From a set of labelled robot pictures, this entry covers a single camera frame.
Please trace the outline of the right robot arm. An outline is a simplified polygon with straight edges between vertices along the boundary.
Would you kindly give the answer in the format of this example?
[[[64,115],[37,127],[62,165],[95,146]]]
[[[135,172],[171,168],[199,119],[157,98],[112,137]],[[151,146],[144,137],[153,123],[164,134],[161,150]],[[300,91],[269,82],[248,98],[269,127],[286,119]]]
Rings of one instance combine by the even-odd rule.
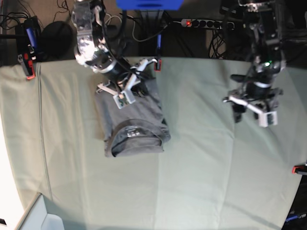
[[[114,36],[109,36],[102,0],[77,0],[71,11],[76,29],[76,61],[94,73],[103,74],[106,82],[98,84],[97,93],[107,92],[115,100],[132,104],[137,97],[148,95],[150,77],[144,70],[155,60],[142,59],[131,65],[123,56],[129,39],[125,36],[127,12],[122,11],[121,24]]]

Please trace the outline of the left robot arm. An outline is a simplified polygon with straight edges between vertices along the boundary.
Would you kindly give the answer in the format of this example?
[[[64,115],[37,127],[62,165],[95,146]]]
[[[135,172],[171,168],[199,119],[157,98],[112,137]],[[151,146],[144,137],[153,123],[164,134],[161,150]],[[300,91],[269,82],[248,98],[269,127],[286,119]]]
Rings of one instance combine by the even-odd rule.
[[[230,103],[235,123],[251,110],[260,127],[278,123],[278,97],[281,88],[274,88],[278,74],[286,67],[273,0],[240,0],[244,28],[251,40],[251,66],[245,75],[233,74],[231,80],[239,84],[223,99]]]

